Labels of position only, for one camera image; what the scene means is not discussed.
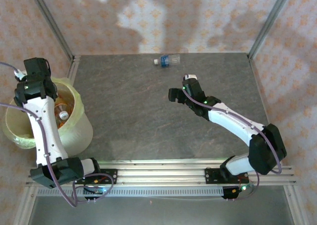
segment plastic bin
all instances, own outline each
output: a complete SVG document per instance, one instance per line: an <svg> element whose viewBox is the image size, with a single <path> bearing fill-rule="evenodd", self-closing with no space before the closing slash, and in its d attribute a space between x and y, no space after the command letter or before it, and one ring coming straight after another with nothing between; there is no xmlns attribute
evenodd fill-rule
<svg viewBox="0 0 317 225"><path fill-rule="evenodd" d="M93 138L91 126L84 110L79 93L71 86L67 78L52 81L57 86L59 94L74 100L74 109L68 121L58 129L61 142L68 156L75 156L84 151ZM35 147L35 140L30 120L26 113L7 108L2 121L2 129L5 135L22 149Z"/></svg>

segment bottle label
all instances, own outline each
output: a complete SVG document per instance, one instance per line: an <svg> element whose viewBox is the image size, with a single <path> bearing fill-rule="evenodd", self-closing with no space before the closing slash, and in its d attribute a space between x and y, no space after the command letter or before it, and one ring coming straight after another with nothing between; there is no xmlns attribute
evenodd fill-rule
<svg viewBox="0 0 317 225"><path fill-rule="evenodd" d="M160 57L160 64L162 67L167 67L169 65L168 55Z"/></svg>

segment metal frame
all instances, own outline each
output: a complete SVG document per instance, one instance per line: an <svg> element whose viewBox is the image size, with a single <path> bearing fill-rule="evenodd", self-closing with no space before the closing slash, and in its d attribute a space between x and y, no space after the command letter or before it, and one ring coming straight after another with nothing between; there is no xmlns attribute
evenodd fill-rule
<svg viewBox="0 0 317 225"><path fill-rule="evenodd" d="M267 36L270 28L274 24L278 14L280 13L282 7L287 0L277 0L273 6L273 9L269 13L269 16L262 27L259 35L257 36L251 50L248 54L248 58L251 60L255 57L257 51L259 50L262 42ZM74 83L78 65L80 62L80 56L74 56L64 39L58 25L56 24L52 14L50 13L48 7L46 6L44 0L35 0L41 13L52 29L54 35L56 36L58 42L63 48L65 54L71 61L71 67L68 73L68 78L71 83ZM206 190L206 192L201 193L199 196L211 196L208 189L218 189L224 186L224 184L217 184L215 186L210 186L205 184L205 174L204 169L206 167L218 168L224 160L201 160L201 159L181 159L181 160L150 160L150 161L114 161L114 162L101 162L101 168L116 168L118 169L117 185L114 190L132 191L133 189L141 190L156 190L156 189L168 189L174 190L189 189L197 191ZM254 173L249 173L249 178L256 181L256 176ZM275 175L269 173L265 176L260 176L260 186L266 185L277 185L283 186L286 193L288 205L293 217L295 225L308 225L308 217L304 210L303 201L301 199L301 192L298 189L296 177L294 176L294 170L292 166L284 166L283 173L281 175ZM63 188L67 191L70 190L70 184L66 184ZM18 212L14 220L15 225L27 225L32 213L32 209L35 200L38 196L61 196L57 192L41 187L39 184L31 181L29 178L26 182L26 187L24 188L23 196L20 201ZM124 196L135 196L135 194L124 194Z"/></svg>
<svg viewBox="0 0 317 225"><path fill-rule="evenodd" d="M114 186L112 197L177 197L177 196L219 196L223 186L210 185L205 182L204 169L219 168L224 159L179 159L179 160L147 160L147 161L111 161L100 162L101 168L116 168L117 185ZM256 181L254 172L249 178ZM295 225L307 225L308 219L303 209L297 178L292 166L283 166L281 175L269 173L260 175L260 186L283 186L291 215ZM68 195L71 184L63 185ZM36 197L61 196L55 189L47 189L28 178L21 200L16 225L28 224ZM89 197L81 192L79 196Z"/></svg>
<svg viewBox="0 0 317 225"><path fill-rule="evenodd" d="M44 19L46 20L46 22L48 23L48 25L50 26L52 32L54 33L55 37L57 38L60 46L62 47L63 51L65 52L67 58L69 59L69 61L73 60L73 53L71 52L66 40L64 39L58 25L56 24L49 8L47 7L47 5L45 4L44 0L34 0L36 5L39 7Z"/></svg>
<svg viewBox="0 0 317 225"><path fill-rule="evenodd" d="M255 42L253 43L253 46L250 49L250 52L248 54L249 59L253 59L258 52L261 44L263 43L265 37L267 36L269 30L271 29L273 23L275 22L278 14L282 10L283 6L285 5L287 0L276 0L271 12L269 13L262 29L260 30Z"/></svg>
<svg viewBox="0 0 317 225"><path fill-rule="evenodd" d="M70 80L71 85L74 84L79 62L80 62L80 56L74 56L74 60L72 61L69 68L69 72L67 74L67 78Z"/></svg>

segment metal track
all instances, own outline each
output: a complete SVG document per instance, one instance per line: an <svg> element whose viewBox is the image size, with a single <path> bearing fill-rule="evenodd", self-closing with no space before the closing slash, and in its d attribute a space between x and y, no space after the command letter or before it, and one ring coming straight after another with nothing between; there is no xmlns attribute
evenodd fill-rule
<svg viewBox="0 0 317 225"><path fill-rule="evenodd" d="M149 160L100 162L102 169L118 169L116 187L208 187L205 168L219 168L224 160ZM257 176L250 172L249 179L256 182ZM28 185L41 186L31 180ZM296 185L296 176L291 166L283 166L282 174L260 175L260 185Z"/></svg>

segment cable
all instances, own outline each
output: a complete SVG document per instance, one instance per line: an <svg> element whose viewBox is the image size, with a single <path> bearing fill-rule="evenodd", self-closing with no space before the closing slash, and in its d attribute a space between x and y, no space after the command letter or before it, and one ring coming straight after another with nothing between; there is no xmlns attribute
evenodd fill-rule
<svg viewBox="0 0 317 225"><path fill-rule="evenodd" d="M259 184L260 184L260 176L259 176L259 173L256 172L256 174L257 174L257 178L258 178L257 185L256 185L256 187L254 188L254 190L252 190L252 192L251 192L250 194L248 194L247 196L242 197L242 198L226 199L226 201L233 201L233 202L234 202L234 201L236 201L236 200L243 200L243 199L249 198L251 195L253 195L253 194L256 192L256 190L258 189Z"/></svg>
<svg viewBox="0 0 317 225"><path fill-rule="evenodd" d="M18 69L15 68L13 65L10 65L10 64L5 63L5 62L2 62L2 61L0 61L0 64L9 66L9 67L11 67L16 73L19 73Z"/></svg>
<svg viewBox="0 0 317 225"><path fill-rule="evenodd" d="M98 184L100 184L104 179L106 179L106 176L101 178L101 180L98 182Z"/></svg>
<svg viewBox="0 0 317 225"><path fill-rule="evenodd" d="M49 154L49 150L48 150L48 145L47 145L47 138L46 138L44 126L43 126L43 124L41 122L41 119L39 117L37 117L37 115L35 113L33 113L32 111L30 111L28 109L25 109L23 107L19 107L19 106L15 106L15 105L9 105L9 104L5 104L5 103L1 103L1 102L0 102L0 106L24 111L26 113L29 113L32 117L34 117L36 119L36 122L38 122L38 124L40 126L42 137L43 137L44 153L45 153L45 155L48 155ZM82 188L82 187L85 187L85 186L82 185L82 186L75 187L75 182L73 182L73 184L72 184L72 187L73 187L72 198L74 198L74 201L71 201L70 198L63 191L62 187L60 186L60 184L59 184L59 182L58 182L58 180L57 180L57 178L56 178L56 176L54 174L54 171L53 171L49 156L46 156L45 159L46 159L46 162L47 162L47 165L48 165L49 172L50 172L51 177L53 179L53 182L55 183L55 185L58 188L58 190L61 192L61 194L64 197L64 199L69 203L69 205L71 207L75 208L75 207L77 207L78 203L85 203L85 202L89 203L89 200L88 201L79 201L78 200L76 190L78 188ZM110 175L104 174L104 173L88 174L88 175L85 175L85 177L91 177L91 176L96 176L96 175L107 176L111 180L111 187L108 189L108 191L105 194L103 194L101 197L98 198L98 199L101 199L101 198L104 198L107 194L109 194L109 192L113 188L114 181L113 181L113 178Z"/></svg>
<svg viewBox="0 0 317 225"><path fill-rule="evenodd" d="M238 176L238 179L240 180L240 182L239 182L239 190L240 190L240 186L241 186L242 179L241 179L240 176Z"/></svg>
<svg viewBox="0 0 317 225"><path fill-rule="evenodd" d="M229 114L229 115L232 115L234 116L235 118L239 119L240 121L242 121L243 123L245 123L247 126L251 127L253 126L250 122L248 122L247 120L245 120L243 117L241 117L240 115L236 114L236 113L233 113L233 112L230 112L230 111L226 111L226 110L223 110L223 109L219 109L217 107L213 107L213 106L209 106L209 105L205 105L205 104L202 104L196 100L194 100L192 97L190 97L190 95L186 92L186 90L182 89L182 91L184 92L184 94L186 95L186 97L191 100L193 103L199 105L199 106L202 106L202 107L205 107L207 109L211 109L211 110L215 110L215 111L219 111L219 112L222 112L222 113L225 113L225 114ZM265 142L267 143L268 147L270 148L270 150L272 151L273 153L273 156L276 160L276 164L277 164L277 167L278 167L278 171L274 171L274 170L271 170L273 173L275 174L281 174L282 173L282 166L281 166L281 163L278 159L278 156L276 154L276 151L274 150L271 142L268 140L268 138L264 135L264 133L259 130L257 127L253 127L255 131L257 131L257 133L259 133L265 140Z"/></svg>

